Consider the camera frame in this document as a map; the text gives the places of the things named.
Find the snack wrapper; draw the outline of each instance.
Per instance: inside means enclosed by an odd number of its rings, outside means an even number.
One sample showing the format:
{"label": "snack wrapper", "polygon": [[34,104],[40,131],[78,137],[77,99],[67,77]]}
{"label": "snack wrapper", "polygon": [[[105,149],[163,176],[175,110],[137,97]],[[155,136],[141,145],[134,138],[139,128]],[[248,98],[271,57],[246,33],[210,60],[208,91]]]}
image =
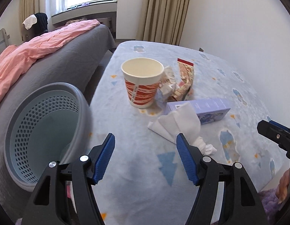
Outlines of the snack wrapper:
{"label": "snack wrapper", "polygon": [[176,80],[171,66],[164,68],[161,83],[159,86],[159,94],[162,96],[162,101],[165,102],[175,91]]}
{"label": "snack wrapper", "polygon": [[192,85],[194,81],[194,64],[180,58],[177,59],[180,69],[180,78],[182,82],[178,84],[177,89],[168,97],[167,101],[184,101],[186,97],[193,93]]}

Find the paper cup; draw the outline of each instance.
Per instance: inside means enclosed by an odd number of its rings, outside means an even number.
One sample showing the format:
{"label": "paper cup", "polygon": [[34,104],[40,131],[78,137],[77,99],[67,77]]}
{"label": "paper cup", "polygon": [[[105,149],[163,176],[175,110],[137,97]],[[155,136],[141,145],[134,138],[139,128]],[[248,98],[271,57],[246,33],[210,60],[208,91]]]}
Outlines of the paper cup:
{"label": "paper cup", "polygon": [[164,71],[163,65],[150,58],[134,58],[124,62],[121,70],[130,104],[138,108],[151,106]]}

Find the gray bed sheet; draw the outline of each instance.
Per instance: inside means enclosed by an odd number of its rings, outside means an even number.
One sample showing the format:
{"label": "gray bed sheet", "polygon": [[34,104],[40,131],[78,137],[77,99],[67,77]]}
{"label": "gray bed sheet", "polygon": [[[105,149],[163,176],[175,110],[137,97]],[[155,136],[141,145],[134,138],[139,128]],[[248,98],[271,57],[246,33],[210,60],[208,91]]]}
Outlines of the gray bed sheet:
{"label": "gray bed sheet", "polygon": [[22,217],[30,193],[14,183],[4,161],[5,134],[13,113],[30,93],[50,83],[67,82],[84,92],[104,54],[115,47],[110,30],[99,25],[38,59],[0,103],[0,203],[14,222]]}

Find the laundry basket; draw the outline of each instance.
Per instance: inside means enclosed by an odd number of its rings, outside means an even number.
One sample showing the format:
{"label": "laundry basket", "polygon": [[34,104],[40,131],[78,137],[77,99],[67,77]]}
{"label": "laundry basket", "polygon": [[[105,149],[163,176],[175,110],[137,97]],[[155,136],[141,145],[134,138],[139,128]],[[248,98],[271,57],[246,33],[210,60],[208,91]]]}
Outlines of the laundry basket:
{"label": "laundry basket", "polygon": [[31,93],[6,133],[5,162],[12,179],[32,192],[51,161],[68,163],[84,154],[90,118],[83,94],[73,85],[53,83]]}

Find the cardboard box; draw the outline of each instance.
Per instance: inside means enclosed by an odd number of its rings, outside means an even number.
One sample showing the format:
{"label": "cardboard box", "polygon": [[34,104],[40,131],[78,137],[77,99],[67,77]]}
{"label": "cardboard box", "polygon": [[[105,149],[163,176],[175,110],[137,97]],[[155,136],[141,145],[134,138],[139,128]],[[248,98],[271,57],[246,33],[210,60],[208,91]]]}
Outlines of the cardboard box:
{"label": "cardboard box", "polygon": [[195,101],[167,102],[164,115],[178,109],[186,102],[190,102],[199,117],[201,124],[208,124],[221,120],[231,109],[226,99],[200,99]]}

